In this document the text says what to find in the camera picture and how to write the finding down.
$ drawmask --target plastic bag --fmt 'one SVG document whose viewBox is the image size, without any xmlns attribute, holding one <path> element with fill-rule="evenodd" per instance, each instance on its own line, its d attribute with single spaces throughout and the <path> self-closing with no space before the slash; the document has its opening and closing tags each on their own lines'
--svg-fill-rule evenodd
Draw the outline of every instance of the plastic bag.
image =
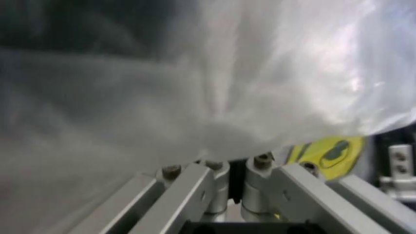
<svg viewBox="0 0 416 234">
<path fill-rule="evenodd" d="M 53 51 L 0 51 L 3 233 L 67 231 L 136 171 L 415 120 L 412 0 L 169 2 L 157 43 L 92 3 L 3 40 Z"/>
</svg>

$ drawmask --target translucent plastic film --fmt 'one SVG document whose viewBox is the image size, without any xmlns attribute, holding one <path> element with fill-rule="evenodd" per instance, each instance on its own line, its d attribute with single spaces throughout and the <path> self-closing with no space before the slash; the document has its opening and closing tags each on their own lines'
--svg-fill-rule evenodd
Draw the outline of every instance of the translucent plastic film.
<svg viewBox="0 0 416 234">
<path fill-rule="evenodd" d="M 2 233 L 65 232 L 136 171 L 416 118 L 413 0 L 6 2 Z"/>
</svg>

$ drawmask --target bolt head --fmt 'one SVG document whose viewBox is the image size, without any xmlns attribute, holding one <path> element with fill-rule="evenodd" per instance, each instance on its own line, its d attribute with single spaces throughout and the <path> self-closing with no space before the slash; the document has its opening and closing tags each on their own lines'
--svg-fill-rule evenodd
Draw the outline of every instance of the bolt head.
<svg viewBox="0 0 416 234">
<path fill-rule="evenodd" d="M 407 173 L 407 169 L 404 166 L 401 166 L 401 165 L 396 166 L 396 170 L 401 174 Z"/>
<path fill-rule="evenodd" d="M 402 153 L 395 153 L 395 158 L 398 161 L 406 161 L 406 156 L 404 154 L 402 154 Z"/>
<path fill-rule="evenodd" d="M 181 174 L 181 165 L 172 165 L 162 168 L 163 178 L 167 180 L 174 180 Z"/>
<path fill-rule="evenodd" d="M 313 176 L 318 177 L 319 169 L 315 163 L 305 161 L 305 162 L 301 162 L 300 165 L 303 168 L 305 168 L 309 173 L 311 173 Z"/>
<path fill-rule="evenodd" d="M 270 168 L 272 161 L 273 156 L 271 153 L 259 155 L 254 157 L 254 167 L 256 167 L 259 170 L 265 170 Z"/>
<path fill-rule="evenodd" d="M 205 166 L 211 168 L 212 170 L 216 171 L 223 167 L 223 162 L 217 162 L 217 161 L 211 161 L 207 160 L 205 161 Z"/>
</svg>

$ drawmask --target metal bracket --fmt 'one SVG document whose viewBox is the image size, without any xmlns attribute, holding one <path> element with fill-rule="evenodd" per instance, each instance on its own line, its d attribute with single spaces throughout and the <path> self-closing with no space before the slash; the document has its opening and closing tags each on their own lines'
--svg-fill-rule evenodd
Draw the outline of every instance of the metal bracket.
<svg viewBox="0 0 416 234">
<path fill-rule="evenodd" d="M 416 203 L 412 146 L 407 144 L 390 146 L 389 160 L 392 177 L 380 178 L 381 189 L 393 199 L 404 203 Z"/>
</svg>

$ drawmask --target yellow label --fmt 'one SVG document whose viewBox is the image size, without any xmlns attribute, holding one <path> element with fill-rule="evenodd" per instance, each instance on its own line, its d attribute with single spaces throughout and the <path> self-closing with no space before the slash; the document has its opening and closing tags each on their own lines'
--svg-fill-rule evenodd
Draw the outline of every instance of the yellow label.
<svg viewBox="0 0 416 234">
<path fill-rule="evenodd" d="M 315 163 L 326 179 L 348 174 L 364 148 L 363 137 L 328 137 L 294 146 L 287 163 Z"/>
</svg>

